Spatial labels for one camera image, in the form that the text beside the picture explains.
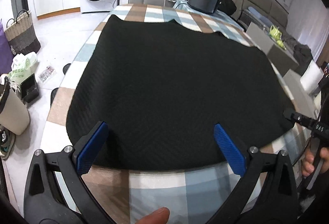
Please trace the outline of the black knit garment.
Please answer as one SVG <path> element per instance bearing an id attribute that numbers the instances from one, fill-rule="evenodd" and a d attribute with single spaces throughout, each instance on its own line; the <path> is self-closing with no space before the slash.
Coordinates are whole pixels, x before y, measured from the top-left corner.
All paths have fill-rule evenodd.
<path id="1" fill-rule="evenodd" d="M 224 161 L 220 124 L 248 146 L 291 130 L 293 107 L 256 47 L 174 20 L 129 22 L 112 15 L 76 87 L 66 120 L 72 143 L 103 121 L 110 131 L 99 166 L 164 171 Z"/>

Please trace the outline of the white paper roll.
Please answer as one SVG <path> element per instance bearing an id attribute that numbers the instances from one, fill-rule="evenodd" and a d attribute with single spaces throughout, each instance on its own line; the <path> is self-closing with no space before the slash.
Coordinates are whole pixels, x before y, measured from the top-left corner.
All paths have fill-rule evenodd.
<path id="1" fill-rule="evenodd" d="M 307 94 L 312 93 L 319 85 L 323 77 L 323 71 L 318 67 L 315 61 L 311 60 L 307 70 L 300 79 L 300 83 Z"/>

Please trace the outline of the checkered brown blue blanket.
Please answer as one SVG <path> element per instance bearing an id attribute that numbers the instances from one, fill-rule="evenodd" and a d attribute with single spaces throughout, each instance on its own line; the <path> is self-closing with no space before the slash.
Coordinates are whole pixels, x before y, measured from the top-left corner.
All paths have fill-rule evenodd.
<path id="1" fill-rule="evenodd" d="M 231 23 L 183 10 L 154 5 L 122 5 L 114 14 L 121 19 L 139 22 L 176 20 L 184 27 L 204 33 L 222 32 L 242 44 L 251 39 Z M 70 144 L 66 133 L 66 117 L 74 91 L 92 56 L 107 13 L 73 13 L 38 21 L 46 34 L 64 35 L 65 45 L 55 50 L 66 55 L 74 50 L 71 67 L 54 84 L 58 93 L 50 108 L 41 139 L 46 153 L 58 152 Z M 136 172 L 92 167 L 84 182 L 106 212 L 118 223 L 135 223 L 144 215 L 167 207 L 170 223 L 205 223 L 233 190 L 239 177 L 226 163 L 196 170 L 163 173 Z"/>

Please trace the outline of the black slipper near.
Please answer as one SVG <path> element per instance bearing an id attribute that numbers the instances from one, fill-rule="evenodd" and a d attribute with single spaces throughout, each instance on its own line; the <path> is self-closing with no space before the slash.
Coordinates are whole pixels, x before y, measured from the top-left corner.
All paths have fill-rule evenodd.
<path id="1" fill-rule="evenodd" d="M 57 94 L 57 91 L 58 91 L 58 87 L 57 88 L 55 88 L 55 89 L 53 89 L 52 91 L 51 91 L 51 96 L 50 96 L 50 106 L 52 106 L 52 103 L 53 103 L 53 101 L 54 101 L 54 99 L 55 99 L 55 96 L 56 96 L 56 94 Z"/>

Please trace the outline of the black slipper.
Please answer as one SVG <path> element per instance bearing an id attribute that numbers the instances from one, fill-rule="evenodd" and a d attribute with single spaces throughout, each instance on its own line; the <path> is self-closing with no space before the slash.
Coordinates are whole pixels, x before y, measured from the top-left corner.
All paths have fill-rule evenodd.
<path id="1" fill-rule="evenodd" d="M 68 71 L 70 65 L 71 65 L 71 64 L 68 63 L 68 64 L 66 64 L 66 65 L 63 67 L 63 74 L 66 74 L 66 73 L 67 73 L 67 71 Z"/>
<path id="2" fill-rule="evenodd" d="M 55 88 L 55 89 L 53 89 L 52 91 L 51 91 L 51 96 L 50 96 L 50 106 L 52 106 L 52 103 L 53 103 L 53 101 L 54 101 L 54 99 L 55 99 L 55 96 L 56 96 L 56 94 L 57 94 L 57 91 L 58 91 L 58 87 L 57 88 Z"/>

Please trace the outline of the beige trash bin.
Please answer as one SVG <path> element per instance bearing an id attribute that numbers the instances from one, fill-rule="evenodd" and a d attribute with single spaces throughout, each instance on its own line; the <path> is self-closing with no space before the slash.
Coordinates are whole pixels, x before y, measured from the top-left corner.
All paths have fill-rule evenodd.
<path id="1" fill-rule="evenodd" d="M 15 135 L 21 135 L 30 124 L 28 109 L 11 89 L 8 77 L 4 78 L 4 84 L 1 85 L 0 123 Z"/>

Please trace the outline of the grey storage box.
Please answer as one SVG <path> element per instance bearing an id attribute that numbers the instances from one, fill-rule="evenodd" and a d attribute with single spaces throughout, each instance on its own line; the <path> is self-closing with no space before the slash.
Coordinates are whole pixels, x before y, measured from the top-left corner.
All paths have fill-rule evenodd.
<path id="1" fill-rule="evenodd" d="M 288 50 L 282 49 L 255 23 L 251 22 L 249 24 L 247 34 L 266 54 L 268 59 L 274 64 L 282 76 L 284 76 L 289 70 L 295 70 L 299 66 L 298 62 Z"/>

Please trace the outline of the small black box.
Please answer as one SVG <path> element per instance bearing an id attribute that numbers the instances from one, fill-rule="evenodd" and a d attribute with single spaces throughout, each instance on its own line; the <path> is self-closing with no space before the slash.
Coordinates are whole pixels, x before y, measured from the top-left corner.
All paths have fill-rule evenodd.
<path id="1" fill-rule="evenodd" d="M 35 74 L 32 74 L 21 83 L 21 99 L 25 104 L 31 103 L 40 95 Z"/>

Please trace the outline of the black slipper far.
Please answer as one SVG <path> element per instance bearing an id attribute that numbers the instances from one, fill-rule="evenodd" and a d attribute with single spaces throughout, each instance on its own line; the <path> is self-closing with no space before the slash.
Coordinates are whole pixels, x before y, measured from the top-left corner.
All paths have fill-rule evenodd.
<path id="1" fill-rule="evenodd" d="M 63 74 L 66 74 L 66 73 L 67 73 L 67 71 L 68 71 L 70 65 L 71 65 L 71 64 L 68 63 L 68 64 L 66 64 L 66 65 L 63 67 Z"/>

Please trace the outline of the green plush toy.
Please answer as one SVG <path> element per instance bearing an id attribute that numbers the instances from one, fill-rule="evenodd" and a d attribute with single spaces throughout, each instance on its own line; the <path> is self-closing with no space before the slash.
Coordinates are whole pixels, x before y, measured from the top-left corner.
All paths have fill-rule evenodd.
<path id="1" fill-rule="evenodd" d="M 282 32 L 274 25 L 270 26 L 269 35 L 276 41 L 276 43 L 281 47 L 281 49 L 286 50 L 282 38 Z"/>

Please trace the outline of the white green plastic bag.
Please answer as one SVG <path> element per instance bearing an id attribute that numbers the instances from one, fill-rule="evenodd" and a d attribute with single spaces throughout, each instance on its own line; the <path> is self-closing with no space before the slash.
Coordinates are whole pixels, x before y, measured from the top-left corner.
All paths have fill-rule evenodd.
<path id="1" fill-rule="evenodd" d="M 37 54 L 30 52 L 26 55 L 20 53 L 13 58 L 9 79 L 16 84 L 21 84 L 24 80 L 35 73 L 38 67 Z"/>

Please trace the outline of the blue pillow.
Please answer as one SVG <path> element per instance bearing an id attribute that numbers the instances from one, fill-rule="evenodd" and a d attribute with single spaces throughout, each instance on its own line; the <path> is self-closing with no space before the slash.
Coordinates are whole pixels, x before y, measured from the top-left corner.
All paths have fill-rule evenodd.
<path id="1" fill-rule="evenodd" d="M 262 15 L 261 13 L 259 13 L 255 8 L 253 7 L 248 7 L 248 11 L 257 19 L 259 19 L 260 21 L 262 21 L 265 25 L 271 26 L 272 22 L 264 15 Z"/>

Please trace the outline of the purple bag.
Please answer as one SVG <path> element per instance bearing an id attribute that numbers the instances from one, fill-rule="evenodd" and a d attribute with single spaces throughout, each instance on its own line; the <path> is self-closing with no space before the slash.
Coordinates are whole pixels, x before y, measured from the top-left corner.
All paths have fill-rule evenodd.
<path id="1" fill-rule="evenodd" d="M 7 41 L 2 22 L 0 22 L 0 74 L 8 74 L 12 68 L 13 54 Z"/>

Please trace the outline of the woven straw basket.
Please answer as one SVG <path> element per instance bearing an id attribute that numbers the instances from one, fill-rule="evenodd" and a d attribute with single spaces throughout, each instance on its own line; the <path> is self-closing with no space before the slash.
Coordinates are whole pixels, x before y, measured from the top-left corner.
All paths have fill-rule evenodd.
<path id="1" fill-rule="evenodd" d="M 27 55 L 31 52 L 38 53 L 41 44 L 36 37 L 31 12 L 22 9 L 16 18 L 8 20 L 5 36 L 14 56 Z"/>

